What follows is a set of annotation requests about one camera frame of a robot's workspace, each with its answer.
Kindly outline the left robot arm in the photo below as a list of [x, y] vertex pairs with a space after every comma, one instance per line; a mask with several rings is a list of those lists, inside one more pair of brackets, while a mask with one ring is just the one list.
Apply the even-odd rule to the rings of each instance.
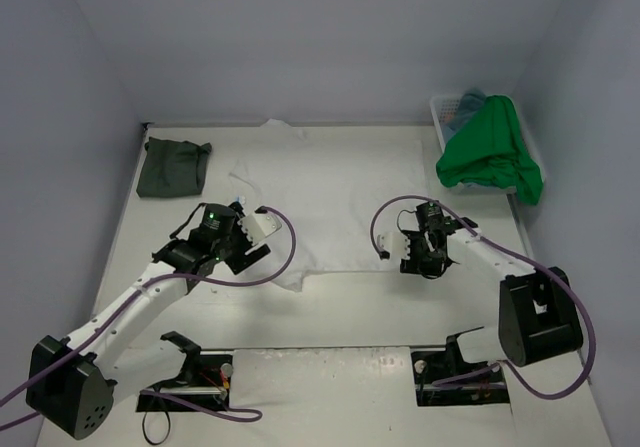
[[202, 220], [188, 237], [172, 233], [138, 279], [93, 320], [62, 339], [46, 336], [34, 347], [26, 402], [72, 438], [92, 435], [117, 403], [148, 386], [196, 381], [201, 348], [176, 331], [129, 359], [123, 355], [217, 264], [239, 274], [268, 255], [265, 241], [282, 227], [265, 207], [252, 213], [237, 202], [202, 208]]

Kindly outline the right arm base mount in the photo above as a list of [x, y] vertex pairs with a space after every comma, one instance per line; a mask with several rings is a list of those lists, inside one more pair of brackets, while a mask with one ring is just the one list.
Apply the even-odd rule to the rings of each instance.
[[507, 405], [510, 396], [499, 367], [466, 363], [449, 350], [411, 352], [415, 400], [418, 407], [479, 407]]

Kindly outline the grey t shirt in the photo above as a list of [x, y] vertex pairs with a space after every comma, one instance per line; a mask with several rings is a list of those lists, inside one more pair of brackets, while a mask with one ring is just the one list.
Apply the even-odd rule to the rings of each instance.
[[150, 137], [136, 193], [140, 198], [173, 199], [199, 196], [205, 186], [210, 143]]

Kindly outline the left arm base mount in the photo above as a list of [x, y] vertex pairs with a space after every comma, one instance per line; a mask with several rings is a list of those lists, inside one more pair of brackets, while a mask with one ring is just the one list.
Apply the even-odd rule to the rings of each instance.
[[[161, 340], [176, 346], [186, 358], [179, 373], [146, 387], [146, 390], [178, 398], [204, 409], [222, 412], [230, 407], [233, 353], [203, 350], [198, 344], [175, 331]], [[137, 412], [188, 412], [191, 408], [176, 400], [140, 393]]]

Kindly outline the white t shirt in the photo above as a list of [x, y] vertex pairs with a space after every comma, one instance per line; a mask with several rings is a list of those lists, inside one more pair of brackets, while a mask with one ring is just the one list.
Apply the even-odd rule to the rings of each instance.
[[270, 237], [270, 254], [248, 277], [264, 278], [289, 260], [275, 283], [300, 291], [309, 274], [390, 270], [371, 245], [370, 221], [385, 201], [425, 193], [421, 140], [405, 130], [312, 131], [281, 122], [265, 130], [236, 147], [229, 181], [249, 209], [270, 206], [284, 213], [297, 243], [285, 231]]

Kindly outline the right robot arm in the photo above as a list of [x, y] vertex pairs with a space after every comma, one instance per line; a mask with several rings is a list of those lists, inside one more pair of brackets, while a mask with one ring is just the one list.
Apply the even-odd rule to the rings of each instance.
[[456, 334], [455, 346], [444, 351], [442, 365], [449, 376], [464, 379], [481, 362], [507, 360], [523, 367], [583, 346], [576, 306], [557, 283], [567, 280], [563, 271], [552, 268], [552, 279], [487, 245], [434, 203], [418, 205], [415, 215], [418, 229], [402, 232], [407, 248], [400, 271], [435, 280], [461, 267], [469, 273], [471, 289], [497, 303], [490, 325]]

